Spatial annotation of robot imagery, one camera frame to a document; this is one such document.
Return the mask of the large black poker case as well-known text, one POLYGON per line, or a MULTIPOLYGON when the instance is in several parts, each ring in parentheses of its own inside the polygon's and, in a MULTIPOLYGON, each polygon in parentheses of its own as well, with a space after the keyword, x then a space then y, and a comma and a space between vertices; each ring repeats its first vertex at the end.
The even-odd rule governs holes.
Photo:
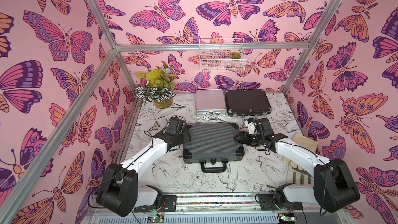
POLYGON ((203 173, 223 173, 229 162, 241 161, 242 144, 234 140, 239 134, 236 123, 197 123, 188 129, 182 158, 186 164, 197 163, 203 173))

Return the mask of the black medium poker case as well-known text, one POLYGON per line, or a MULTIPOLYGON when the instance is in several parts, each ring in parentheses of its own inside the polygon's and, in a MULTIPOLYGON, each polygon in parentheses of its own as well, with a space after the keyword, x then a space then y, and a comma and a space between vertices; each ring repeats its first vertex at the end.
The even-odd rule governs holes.
POLYGON ((262 90, 231 90, 224 94, 229 116, 265 116, 272 112, 262 90))

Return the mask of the small silver poker case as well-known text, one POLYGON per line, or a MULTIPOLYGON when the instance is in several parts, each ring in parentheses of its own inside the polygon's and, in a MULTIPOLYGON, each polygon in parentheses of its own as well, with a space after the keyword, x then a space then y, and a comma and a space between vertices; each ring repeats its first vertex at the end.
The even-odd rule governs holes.
POLYGON ((224 91, 221 89, 202 89, 195 93, 196 114, 204 119, 216 118, 227 114, 224 91))

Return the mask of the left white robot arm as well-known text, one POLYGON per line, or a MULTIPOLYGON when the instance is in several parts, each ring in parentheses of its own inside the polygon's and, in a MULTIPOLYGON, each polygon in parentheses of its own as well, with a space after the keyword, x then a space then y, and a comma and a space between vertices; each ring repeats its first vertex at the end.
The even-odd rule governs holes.
POLYGON ((184 143, 187 130, 184 118, 171 117, 163 129, 150 136, 150 144, 142 151, 121 164, 111 163, 97 187, 95 202, 121 217, 140 208, 157 212, 163 192, 152 185, 142 186, 141 177, 156 160, 184 143))

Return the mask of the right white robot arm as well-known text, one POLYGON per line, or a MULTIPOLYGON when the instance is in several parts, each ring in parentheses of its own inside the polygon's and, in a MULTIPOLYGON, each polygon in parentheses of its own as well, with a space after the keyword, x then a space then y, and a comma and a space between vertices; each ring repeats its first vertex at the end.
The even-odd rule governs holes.
POLYGON ((282 155, 302 167, 313 179, 311 185, 290 184, 277 188, 274 201, 279 209, 293 203, 310 203, 333 213, 360 200, 359 190, 342 159, 317 155, 286 135, 275 133, 266 118, 249 118, 245 124, 248 131, 241 131, 235 136, 235 141, 249 147, 264 147, 282 155))

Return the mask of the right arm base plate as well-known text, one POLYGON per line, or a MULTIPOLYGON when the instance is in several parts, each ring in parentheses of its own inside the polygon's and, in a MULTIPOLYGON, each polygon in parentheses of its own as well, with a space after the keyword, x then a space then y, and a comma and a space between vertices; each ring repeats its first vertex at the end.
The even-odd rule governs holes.
POLYGON ((301 203, 289 202, 279 192, 272 192, 270 194, 256 194, 255 200, 260 204, 262 211, 290 211, 303 210, 301 203))

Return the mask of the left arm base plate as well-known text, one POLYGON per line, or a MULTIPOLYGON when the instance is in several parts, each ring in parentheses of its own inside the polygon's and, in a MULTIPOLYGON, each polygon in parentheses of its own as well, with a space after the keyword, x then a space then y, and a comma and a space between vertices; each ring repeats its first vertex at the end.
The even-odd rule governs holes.
POLYGON ((135 213, 158 213, 158 212, 176 212, 177 196, 165 195, 157 198, 153 205, 145 205, 134 208, 135 213))

